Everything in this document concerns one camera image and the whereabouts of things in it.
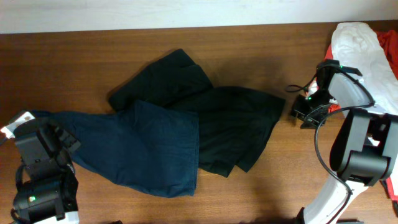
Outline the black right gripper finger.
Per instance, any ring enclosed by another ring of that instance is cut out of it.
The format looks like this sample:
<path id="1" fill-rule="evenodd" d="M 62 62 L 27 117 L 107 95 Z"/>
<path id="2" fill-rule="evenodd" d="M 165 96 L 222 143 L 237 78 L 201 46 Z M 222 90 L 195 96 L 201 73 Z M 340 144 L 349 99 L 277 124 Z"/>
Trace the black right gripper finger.
<path id="1" fill-rule="evenodd" d="M 303 124 L 300 126 L 301 129 L 315 129 L 329 114 L 329 108 L 331 104 L 321 105 L 309 112 L 303 118 Z"/>
<path id="2" fill-rule="evenodd" d="M 298 95 L 290 110 L 290 115 L 294 118 L 304 120 L 305 117 L 311 112 L 311 107 L 308 100 L 303 95 Z"/>

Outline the black shorts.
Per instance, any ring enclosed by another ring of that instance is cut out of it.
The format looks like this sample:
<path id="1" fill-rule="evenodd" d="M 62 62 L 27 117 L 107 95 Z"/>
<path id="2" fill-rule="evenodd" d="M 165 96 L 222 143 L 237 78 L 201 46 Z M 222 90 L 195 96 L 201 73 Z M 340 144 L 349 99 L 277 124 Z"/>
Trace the black shorts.
<path id="1" fill-rule="evenodd" d="M 194 112 L 199 119 L 199 167 L 228 177 L 260 158 L 279 121 L 285 100 L 240 86 L 215 87 L 182 49 L 148 64 L 109 96 L 115 111 L 142 100 L 163 108 Z"/>

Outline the navy blue shorts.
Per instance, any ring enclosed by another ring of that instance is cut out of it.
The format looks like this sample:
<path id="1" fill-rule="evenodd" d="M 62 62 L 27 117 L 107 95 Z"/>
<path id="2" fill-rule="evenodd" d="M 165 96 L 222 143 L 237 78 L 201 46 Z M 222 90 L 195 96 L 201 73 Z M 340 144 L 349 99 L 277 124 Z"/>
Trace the navy blue shorts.
<path id="1" fill-rule="evenodd" d="M 115 114 L 35 110 L 66 129 L 81 146 L 79 166 L 112 183 L 160 197 L 192 196 L 197 186 L 199 124 L 192 112 L 141 100 Z"/>

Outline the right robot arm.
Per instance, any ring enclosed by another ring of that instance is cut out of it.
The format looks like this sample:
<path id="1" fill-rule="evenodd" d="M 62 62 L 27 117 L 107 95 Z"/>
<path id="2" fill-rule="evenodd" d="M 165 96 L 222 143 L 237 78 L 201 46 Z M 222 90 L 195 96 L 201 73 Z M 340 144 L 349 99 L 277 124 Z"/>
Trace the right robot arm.
<path id="1" fill-rule="evenodd" d="M 315 153 L 328 172 L 316 199 L 301 208 L 296 223 L 339 223 L 350 203 L 377 182 L 387 180 L 397 165 L 397 116 L 377 106 L 364 84 L 363 74 L 337 60 L 319 63 L 310 83 L 288 85 L 296 97 L 291 116 L 303 129 L 314 129 Z M 327 119 L 343 113 L 345 120 L 325 162 L 319 149 L 320 128 Z"/>

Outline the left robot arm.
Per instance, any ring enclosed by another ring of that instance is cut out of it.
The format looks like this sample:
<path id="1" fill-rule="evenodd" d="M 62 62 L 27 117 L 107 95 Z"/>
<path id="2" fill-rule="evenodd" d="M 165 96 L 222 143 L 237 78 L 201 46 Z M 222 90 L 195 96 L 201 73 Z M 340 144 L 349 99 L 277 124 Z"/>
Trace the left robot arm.
<path id="1" fill-rule="evenodd" d="M 14 131 L 22 164 L 16 172 L 14 223 L 78 223 L 72 164 L 81 143 L 56 121 L 37 118 Z"/>

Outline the white garment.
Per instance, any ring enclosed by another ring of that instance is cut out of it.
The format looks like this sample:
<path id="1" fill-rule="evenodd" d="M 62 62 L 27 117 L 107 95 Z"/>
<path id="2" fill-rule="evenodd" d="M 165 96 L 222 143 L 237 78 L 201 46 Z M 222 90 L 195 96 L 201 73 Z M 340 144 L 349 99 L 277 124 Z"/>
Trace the white garment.
<path id="1" fill-rule="evenodd" d="M 397 78 L 379 44 L 376 33 L 363 22 L 337 25 L 331 38 L 335 60 L 357 68 L 376 104 L 387 113 L 397 114 Z"/>

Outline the red garment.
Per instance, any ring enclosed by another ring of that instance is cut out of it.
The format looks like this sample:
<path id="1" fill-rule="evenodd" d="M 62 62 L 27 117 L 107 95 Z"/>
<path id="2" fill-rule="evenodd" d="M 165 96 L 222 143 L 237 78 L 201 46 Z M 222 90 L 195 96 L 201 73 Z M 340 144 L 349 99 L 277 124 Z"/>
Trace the red garment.
<path id="1" fill-rule="evenodd" d="M 397 32 L 390 30 L 388 32 L 375 32 L 380 46 L 382 47 L 387 61 L 397 78 Z M 324 59 L 334 59 L 331 53 L 331 44 L 329 45 Z"/>

